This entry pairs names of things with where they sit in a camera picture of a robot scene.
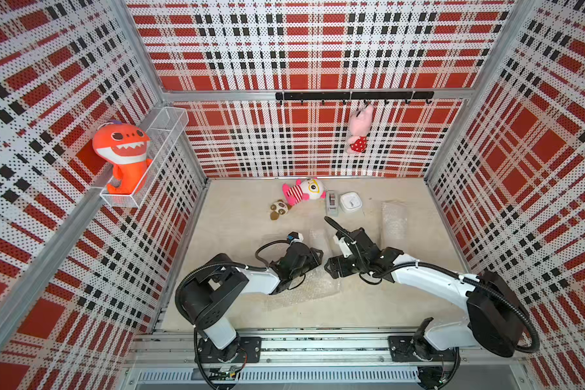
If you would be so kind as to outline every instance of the perforated panel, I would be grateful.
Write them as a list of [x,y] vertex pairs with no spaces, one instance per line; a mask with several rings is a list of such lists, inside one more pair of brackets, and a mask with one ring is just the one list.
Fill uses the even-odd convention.
[[421,177],[460,101],[374,101],[365,153],[349,155],[347,123],[363,102],[177,103],[207,176]]
[[97,126],[152,104],[106,3],[0,3],[0,301],[101,173]]
[[[175,384],[197,381],[195,369],[145,369],[141,384]],[[250,383],[390,383],[419,382],[418,367],[247,367],[238,374],[238,384]],[[224,381],[213,381],[215,384]]]
[[175,147],[143,207],[103,206],[3,349],[0,388],[112,389],[133,335],[152,321],[201,189]]
[[470,87],[514,3],[127,0],[167,90]]
[[585,389],[585,1],[542,1],[475,111],[432,186],[538,324],[533,376]]

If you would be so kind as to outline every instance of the orange shark plush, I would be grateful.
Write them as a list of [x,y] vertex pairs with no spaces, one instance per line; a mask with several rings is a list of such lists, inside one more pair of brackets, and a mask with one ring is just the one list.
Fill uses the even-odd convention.
[[122,181],[119,187],[107,184],[109,193],[131,194],[135,190],[151,164],[147,158],[149,141],[141,129],[119,121],[105,123],[98,129],[93,139],[95,153],[113,164],[113,176]]

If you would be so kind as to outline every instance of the wire shelf basket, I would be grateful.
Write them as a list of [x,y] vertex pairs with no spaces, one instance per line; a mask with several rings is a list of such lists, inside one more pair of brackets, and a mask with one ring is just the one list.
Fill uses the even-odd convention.
[[[160,110],[156,118],[147,129],[142,129],[151,140],[147,148],[147,158],[152,159],[152,162],[131,194],[111,194],[104,186],[100,196],[110,207],[138,208],[143,205],[148,193],[156,183],[164,162],[169,158],[173,146],[178,141],[179,135],[182,134],[187,126],[188,115],[185,109],[162,107],[155,110]],[[114,176],[109,181],[109,184],[115,187],[120,183],[121,180],[116,179]]]

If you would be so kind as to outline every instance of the shark teeth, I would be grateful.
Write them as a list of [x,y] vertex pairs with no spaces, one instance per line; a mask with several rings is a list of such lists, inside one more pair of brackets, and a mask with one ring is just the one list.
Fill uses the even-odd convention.
[[130,144],[117,145],[119,149],[136,148],[145,145],[144,142],[131,142]]

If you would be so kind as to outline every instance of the metal vent grill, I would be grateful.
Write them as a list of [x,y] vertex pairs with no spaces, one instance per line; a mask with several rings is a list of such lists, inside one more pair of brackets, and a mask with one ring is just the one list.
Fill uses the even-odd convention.
[[140,383],[187,383],[191,381],[192,376],[192,368],[177,370],[161,368],[141,371],[138,380]]
[[[140,383],[190,383],[195,369],[144,370]],[[239,374],[239,383],[386,383],[419,382],[418,367],[247,367]]]
[[411,366],[250,368],[239,377],[241,383],[419,382],[418,368]]

